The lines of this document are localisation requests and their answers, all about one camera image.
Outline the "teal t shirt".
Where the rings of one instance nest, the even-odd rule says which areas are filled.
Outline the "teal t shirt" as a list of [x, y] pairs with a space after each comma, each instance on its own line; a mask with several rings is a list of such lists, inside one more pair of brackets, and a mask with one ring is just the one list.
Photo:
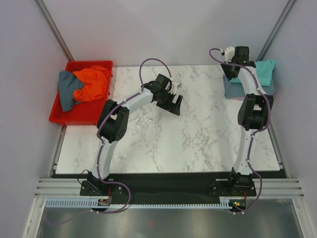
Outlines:
[[272, 59], [257, 61], [256, 65], [256, 73], [261, 86], [268, 87], [272, 82], [272, 75], [275, 69], [275, 61]]

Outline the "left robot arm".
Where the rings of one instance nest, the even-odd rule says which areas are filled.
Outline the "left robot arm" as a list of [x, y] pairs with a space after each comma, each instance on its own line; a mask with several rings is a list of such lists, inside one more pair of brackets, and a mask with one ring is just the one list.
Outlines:
[[143, 106], [156, 102], [156, 106], [174, 115], [180, 115], [183, 96], [173, 102], [181, 83], [159, 74], [154, 81], [142, 84], [134, 94], [119, 102], [107, 100], [97, 123], [100, 140], [95, 165], [81, 183], [81, 196], [105, 196], [112, 184], [124, 187], [121, 182], [107, 181], [110, 165], [118, 142], [127, 132], [129, 116]]

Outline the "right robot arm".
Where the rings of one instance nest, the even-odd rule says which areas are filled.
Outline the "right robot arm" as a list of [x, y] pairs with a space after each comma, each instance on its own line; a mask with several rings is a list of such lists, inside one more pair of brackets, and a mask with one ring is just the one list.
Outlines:
[[238, 156], [228, 181], [221, 185], [232, 195], [255, 196], [252, 176], [254, 150], [258, 135], [267, 130], [270, 122], [273, 96], [262, 88], [256, 73], [256, 65], [249, 60], [248, 47], [228, 47], [220, 51], [225, 61], [221, 67], [228, 80], [239, 78], [245, 93], [237, 120], [241, 126]]

